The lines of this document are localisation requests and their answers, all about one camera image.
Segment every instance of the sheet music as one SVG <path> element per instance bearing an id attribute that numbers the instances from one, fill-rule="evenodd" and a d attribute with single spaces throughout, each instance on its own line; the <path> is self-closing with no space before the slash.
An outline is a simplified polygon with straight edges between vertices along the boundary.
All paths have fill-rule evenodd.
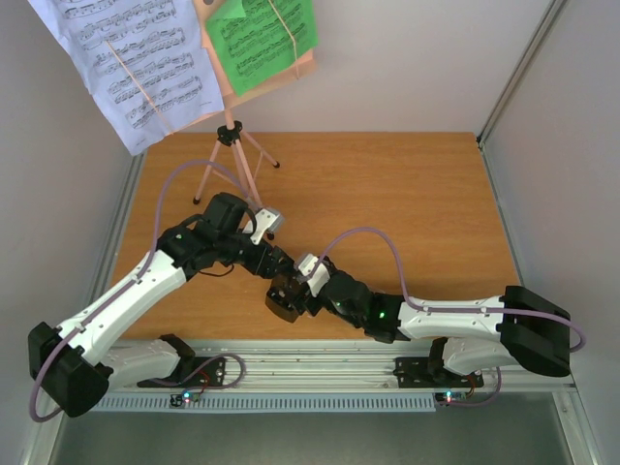
<path id="1" fill-rule="evenodd" d="M 132 155 L 224 109 L 191 1 L 29 1 Z"/>
<path id="2" fill-rule="evenodd" d="M 296 56 L 319 42 L 312 0 L 273 0 L 296 42 Z M 234 92 L 251 88 L 295 62 L 291 36 L 267 0 L 227 0 L 206 30 Z"/>

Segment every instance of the black wire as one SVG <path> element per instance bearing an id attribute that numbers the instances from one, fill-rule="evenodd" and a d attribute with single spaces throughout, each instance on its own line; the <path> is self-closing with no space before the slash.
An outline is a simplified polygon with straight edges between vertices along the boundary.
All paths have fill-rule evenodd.
<path id="1" fill-rule="evenodd" d="M 204 276 L 212 276 L 213 278 L 223 278 L 224 276 L 228 276 L 234 271 L 234 264 L 232 264 L 229 269 L 227 269 L 222 274 L 217 273 L 207 273 L 206 271 L 199 271 L 199 274 L 203 274 Z"/>
<path id="2" fill-rule="evenodd" d="M 250 221 L 252 222 L 252 228 L 254 228 L 252 230 L 252 232 L 250 232 L 250 235 L 252 235 L 259 228 L 259 224 L 256 221 L 256 215 L 254 214 L 254 212 L 252 211 L 252 209 L 249 206 L 245 208 L 245 212 L 250 217 Z"/>

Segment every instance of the white plastic casing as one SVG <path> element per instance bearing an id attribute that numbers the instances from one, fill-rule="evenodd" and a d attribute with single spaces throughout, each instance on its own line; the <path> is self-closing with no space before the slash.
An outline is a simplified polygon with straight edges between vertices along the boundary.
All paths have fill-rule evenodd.
<path id="1" fill-rule="evenodd" d="M 317 264 L 318 260 L 319 257 L 312 254 L 306 254 L 301 257 L 295 266 L 303 276 L 308 276 L 314 269 L 314 266 Z M 314 275 L 307 281 L 308 287 L 310 288 L 310 293 L 313 297 L 319 295 L 321 288 L 327 284 L 327 281 L 329 281 L 329 270 L 327 270 L 327 267 L 321 263 Z"/>
<path id="2" fill-rule="evenodd" d="M 496 325 L 504 316 L 497 313 L 483 313 L 486 308 L 503 307 L 499 296 L 479 300 L 422 300 L 412 297 L 412 302 L 422 308 L 416 310 L 403 302 L 400 306 L 398 328 L 405 336 L 412 339 L 422 337 L 476 337 L 499 342 L 500 334 Z M 441 310 L 480 309 L 482 313 L 443 313 Z"/>
<path id="3" fill-rule="evenodd" d="M 136 281 L 136 275 L 145 261 L 146 256 L 113 288 L 85 310 L 61 323 L 59 325 L 60 337 L 64 338 L 75 327 L 81 327 L 84 318 L 95 311 L 106 299 L 129 281 Z M 153 262 L 142 278 L 77 334 L 69 345 L 73 348 L 81 346 L 84 350 L 82 357 L 89 363 L 94 365 L 100 362 L 112 344 L 129 326 L 155 303 L 180 288 L 185 282 L 183 270 L 172 266 L 172 258 L 162 251 L 155 252 Z"/>
<path id="4" fill-rule="evenodd" d="M 167 378 L 179 361 L 176 349 L 157 339 L 126 349 L 110 349 L 102 364 L 114 370 L 108 378 L 108 390 L 115 390 L 151 378 Z"/>
<path id="5" fill-rule="evenodd" d="M 273 208 L 263 208 L 256 214 L 256 230 L 252 233 L 250 240 L 254 245 L 258 245 L 261 242 L 265 233 L 275 233 L 278 231 L 282 223 L 284 222 L 284 216 Z M 243 228 L 244 233 L 251 233 L 254 229 L 251 221 Z"/>
<path id="6" fill-rule="evenodd" d="M 484 368 L 518 365 L 499 342 L 451 337 L 444 346 L 444 368 L 457 375 L 469 375 Z"/>

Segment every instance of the music notes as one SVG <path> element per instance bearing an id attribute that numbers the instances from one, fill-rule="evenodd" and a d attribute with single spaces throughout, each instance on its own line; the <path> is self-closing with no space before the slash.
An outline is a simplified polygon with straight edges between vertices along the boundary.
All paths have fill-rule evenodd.
<path id="1" fill-rule="evenodd" d="M 30 0 L 130 153 L 224 109 L 189 0 Z"/>

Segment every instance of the tripod leg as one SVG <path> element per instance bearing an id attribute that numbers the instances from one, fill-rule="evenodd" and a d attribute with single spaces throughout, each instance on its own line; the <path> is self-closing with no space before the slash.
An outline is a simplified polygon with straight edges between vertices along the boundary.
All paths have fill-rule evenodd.
<path id="1" fill-rule="evenodd" d="M 256 188 L 256 184 L 254 182 L 254 178 L 252 177 L 252 172 L 250 171 L 250 167 L 248 166 L 248 161 L 245 158 L 245 153 L 243 153 L 243 147 L 241 146 L 241 140 L 236 140 L 233 145 L 233 149 L 235 150 L 235 154 L 237 155 L 238 161 L 243 168 L 244 178 L 247 184 L 250 185 L 250 193 L 252 197 L 254 197 L 254 201 L 258 206 L 263 206 L 261 202 L 261 197 L 259 196 L 259 191 Z"/>
<path id="2" fill-rule="evenodd" d="M 211 156 L 209 157 L 209 162 L 215 161 L 215 159 L 217 158 L 217 152 L 220 150 L 221 146 L 222 142 L 216 140 L 215 145 L 213 145 L 213 151 L 211 152 Z M 211 170 L 213 170 L 213 167 L 207 165 L 206 169 L 204 170 L 204 174 L 202 175 L 201 185 L 198 187 L 198 191 L 196 191 L 196 194 L 194 195 L 194 200 L 192 201 L 194 202 L 194 205 L 198 205 L 201 202 L 202 191 L 204 190 L 206 179 L 211 174 Z"/>
<path id="3" fill-rule="evenodd" d="M 258 143 L 256 139 L 252 137 L 250 133 L 248 133 L 245 129 L 241 130 L 241 134 L 247 138 L 252 145 L 254 145 L 263 155 L 269 160 L 269 163 L 273 165 L 274 168 L 280 168 L 280 162 L 276 161 L 271 155 L 267 153 L 267 151 Z"/>
<path id="4" fill-rule="evenodd" d="M 241 164 L 241 157 L 239 156 L 239 152 L 236 149 L 236 145 L 233 143 L 231 145 L 232 157 L 234 158 L 234 165 L 236 166 L 236 173 L 239 178 L 239 182 L 245 191 L 245 194 L 248 197 L 252 196 L 252 192 L 250 191 L 250 185 L 248 184 L 248 179 L 243 170 L 243 165 Z"/>

